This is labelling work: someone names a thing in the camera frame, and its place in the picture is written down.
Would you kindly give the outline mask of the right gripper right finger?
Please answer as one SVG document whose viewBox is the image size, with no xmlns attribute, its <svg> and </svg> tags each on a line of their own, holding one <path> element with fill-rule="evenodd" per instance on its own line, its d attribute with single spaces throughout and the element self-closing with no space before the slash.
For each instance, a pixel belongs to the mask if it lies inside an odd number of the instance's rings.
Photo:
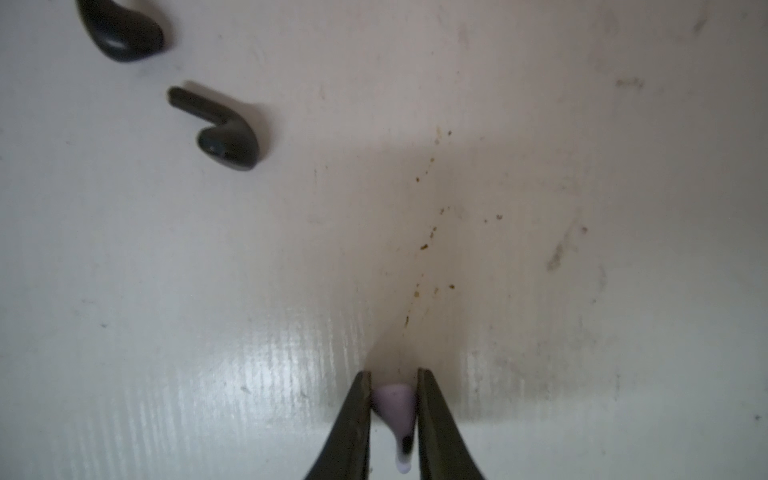
<svg viewBox="0 0 768 480">
<path fill-rule="evenodd" d="M 482 480 L 433 372 L 417 372 L 417 431 L 421 479 Z"/>
</svg>

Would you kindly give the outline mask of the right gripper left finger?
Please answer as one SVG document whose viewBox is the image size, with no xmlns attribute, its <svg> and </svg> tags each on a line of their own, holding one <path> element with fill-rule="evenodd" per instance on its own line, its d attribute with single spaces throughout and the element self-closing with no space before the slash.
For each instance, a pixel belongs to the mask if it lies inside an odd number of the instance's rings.
<svg viewBox="0 0 768 480">
<path fill-rule="evenodd" d="M 371 372 L 358 372 L 306 480 L 369 477 L 371 394 Z"/>
</svg>

